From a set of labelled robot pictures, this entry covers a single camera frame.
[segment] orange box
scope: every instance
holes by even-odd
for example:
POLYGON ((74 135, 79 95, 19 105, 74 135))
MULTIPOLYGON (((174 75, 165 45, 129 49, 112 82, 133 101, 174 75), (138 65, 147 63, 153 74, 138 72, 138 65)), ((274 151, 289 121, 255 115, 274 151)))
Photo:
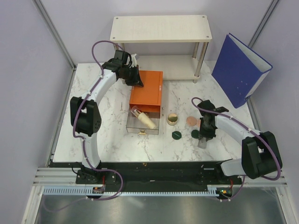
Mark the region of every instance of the orange box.
POLYGON ((157 112, 160 115, 163 72, 139 71, 139 74, 144 87, 132 87, 130 109, 138 106, 143 112, 157 112))

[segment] bottle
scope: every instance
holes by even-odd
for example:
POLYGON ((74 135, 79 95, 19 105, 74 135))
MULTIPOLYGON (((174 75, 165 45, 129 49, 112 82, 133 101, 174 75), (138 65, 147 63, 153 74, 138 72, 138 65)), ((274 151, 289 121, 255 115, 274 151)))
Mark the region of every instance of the bottle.
POLYGON ((155 123, 137 106, 133 106, 131 109, 132 114, 134 114, 146 127, 150 129, 155 129, 155 123))

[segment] orange box lid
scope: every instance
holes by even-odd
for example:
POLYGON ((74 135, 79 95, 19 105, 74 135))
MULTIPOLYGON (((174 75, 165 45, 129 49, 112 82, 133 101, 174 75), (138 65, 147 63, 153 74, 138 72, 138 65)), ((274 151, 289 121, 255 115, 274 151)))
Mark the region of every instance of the orange box lid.
POLYGON ((161 106, 163 72, 139 71, 144 87, 132 87, 130 105, 161 106))

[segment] lower shelf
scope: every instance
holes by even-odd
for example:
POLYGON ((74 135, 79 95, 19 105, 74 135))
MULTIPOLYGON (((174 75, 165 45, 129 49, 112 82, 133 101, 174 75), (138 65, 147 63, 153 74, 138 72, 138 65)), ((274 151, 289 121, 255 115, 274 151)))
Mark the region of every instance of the lower shelf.
POLYGON ((139 70, 163 71, 164 80, 199 79, 195 77, 198 60, 191 55, 140 56, 139 70))

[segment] gray wall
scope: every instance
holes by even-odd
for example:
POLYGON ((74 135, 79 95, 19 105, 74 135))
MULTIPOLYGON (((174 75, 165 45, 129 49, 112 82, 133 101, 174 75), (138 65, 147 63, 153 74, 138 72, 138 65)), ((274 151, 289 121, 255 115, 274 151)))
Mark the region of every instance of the gray wall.
MULTIPOLYGON (((91 47, 109 40, 114 16, 206 14, 213 36, 206 60, 216 60, 225 35, 248 43, 271 0, 42 0, 75 63, 93 62, 91 47)), ((191 44, 128 44, 140 55, 191 54, 191 44)), ((113 55, 110 44, 97 48, 99 61, 113 55)))
POLYGON ((273 70, 253 95, 263 130, 272 131, 299 212, 299 1, 280 1, 254 50, 273 70))
POLYGON ((18 224, 62 108, 71 68, 32 0, 0 7, 0 223, 18 224))

